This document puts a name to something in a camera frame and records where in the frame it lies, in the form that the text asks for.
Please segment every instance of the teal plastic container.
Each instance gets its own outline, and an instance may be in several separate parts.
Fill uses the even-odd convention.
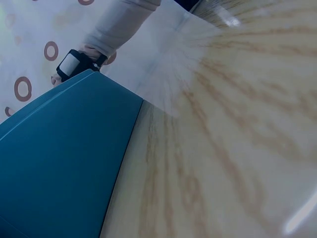
[[[98,238],[142,101],[87,70],[0,124],[0,237]]]

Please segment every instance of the wooden table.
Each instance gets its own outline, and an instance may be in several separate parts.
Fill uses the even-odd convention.
[[[136,92],[101,237],[315,238],[317,1],[197,14]]]

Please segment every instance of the black watch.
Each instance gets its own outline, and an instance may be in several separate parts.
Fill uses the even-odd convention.
[[[99,71],[106,60],[107,57],[101,55],[98,60],[94,62],[85,53],[79,53],[77,50],[70,50],[56,68],[56,71],[61,77],[61,81],[65,82],[66,80],[78,75],[81,72],[84,72],[87,69]]]

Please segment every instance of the white sleeve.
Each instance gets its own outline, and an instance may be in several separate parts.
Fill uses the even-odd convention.
[[[126,43],[160,6],[161,0],[114,0],[85,39],[108,58]]]

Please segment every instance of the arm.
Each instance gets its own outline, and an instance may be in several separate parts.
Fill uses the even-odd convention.
[[[87,34],[79,51],[92,60],[101,54],[109,59],[141,27],[142,23],[160,5],[161,0],[113,0],[91,33]],[[60,84],[55,74],[54,86]]]

